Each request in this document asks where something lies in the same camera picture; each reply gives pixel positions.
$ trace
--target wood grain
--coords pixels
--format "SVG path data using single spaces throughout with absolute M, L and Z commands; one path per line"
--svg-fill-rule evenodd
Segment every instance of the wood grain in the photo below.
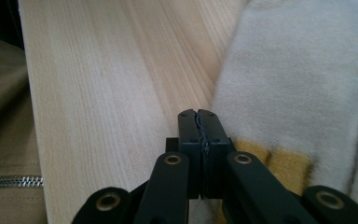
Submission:
M 210 107 L 243 0 L 20 0 L 49 223 L 94 191 L 132 190 Z

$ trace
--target brown fabric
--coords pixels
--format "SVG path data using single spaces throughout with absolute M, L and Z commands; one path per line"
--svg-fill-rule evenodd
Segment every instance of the brown fabric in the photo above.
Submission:
M 0 176 L 41 175 L 24 52 L 0 42 Z M 0 223 L 47 223 L 42 189 L 0 189 Z

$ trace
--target wooden board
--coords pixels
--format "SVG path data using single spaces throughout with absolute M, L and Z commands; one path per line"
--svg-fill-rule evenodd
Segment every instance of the wooden board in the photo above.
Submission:
M 20 0 L 49 223 L 148 179 L 176 116 L 209 109 L 243 0 Z

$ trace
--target zipper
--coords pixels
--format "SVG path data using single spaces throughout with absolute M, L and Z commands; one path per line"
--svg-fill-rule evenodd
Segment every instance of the zipper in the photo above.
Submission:
M 7 188 L 43 188 L 43 177 L 27 176 L 0 176 L 0 189 Z

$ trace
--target metal rivet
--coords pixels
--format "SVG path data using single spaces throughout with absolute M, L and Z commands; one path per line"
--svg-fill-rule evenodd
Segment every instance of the metal rivet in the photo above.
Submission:
M 116 208 L 120 204 L 120 196 L 114 192 L 106 193 L 95 204 L 97 209 L 105 212 Z
M 164 159 L 164 161 L 165 161 L 165 163 L 167 163 L 169 165 L 176 165 L 182 161 L 182 158 L 180 158 L 179 156 L 172 155 L 172 156 L 167 156 Z
M 237 155 L 234 157 L 234 161 L 241 164 L 248 164 L 252 162 L 252 158 L 247 155 Z
M 336 195 L 324 190 L 316 193 L 316 199 L 319 201 L 319 203 L 332 209 L 341 209 L 345 205 L 345 203 L 342 202 L 342 200 Z

